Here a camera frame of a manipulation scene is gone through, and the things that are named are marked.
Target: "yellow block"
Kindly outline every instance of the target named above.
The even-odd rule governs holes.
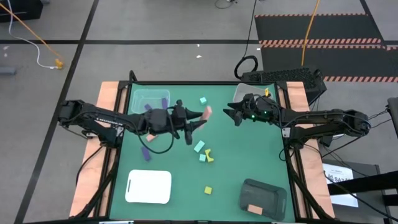
[[[205,187],[205,194],[211,194],[211,191],[212,191],[213,189],[211,188],[211,187]]]
[[[213,162],[214,161],[214,159],[209,156],[210,152],[211,152],[211,149],[206,149],[205,150],[207,162]]]

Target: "pink object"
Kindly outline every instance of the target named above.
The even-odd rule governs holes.
[[[156,136],[153,136],[153,135],[151,135],[151,134],[148,134],[147,135],[147,141],[148,142],[151,142],[152,140],[154,140],[156,138]]]
[[[212,114],[211,106],[207,106],[205,111],[203,112],[202,116],[200,117],[200,120],[209,120],[210,115]]]

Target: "transparent bin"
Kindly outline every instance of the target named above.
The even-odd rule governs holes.
[[[257,88],[257,87],[247,85],[244,83],[239,83],[235,90],[233,102],[237,103],[237,102],[242,101],[243,97],[248,93],[253,93],[253,94],[258,94],[258,95],[264,96],[266,94],[266,89]],[[270,94],[269,98],[273,99],[271,91],[269,92],[269,94]]]
[[[131,111],[145,113],[149,109],[166,109],[170,104],[168,90],[136,90],[132,96]]]

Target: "purple block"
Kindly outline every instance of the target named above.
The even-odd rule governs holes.
[[[145,104],[144,106],[145,110],[149,111],[150,109],[152,109],[152,107],[149,104]]]
[[[167,109],[167,99],[166,98],[162,98],[162,108],[163,109]]]
[[[141,151],[142,151],[142,154],[144,155],[145,161],[150,161],[149,150],[145,146],[142,146]]]

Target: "cyan block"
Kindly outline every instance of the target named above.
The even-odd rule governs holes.
[[[200,161],[200,162],[206,162],[206,155],[200,154],[200,156],[199,156],[199,161]]]
[[[195,150],[195,152],[199,152],[200,149],[202,149],[204,145],[205,145],[205,143],[203,141],[199,141],[193,150]]]
[[[205,104],[207,103],[206,98],[205,98],[205,97],[200,98],[200,103],[201,103],[202,105],[205,105]]]

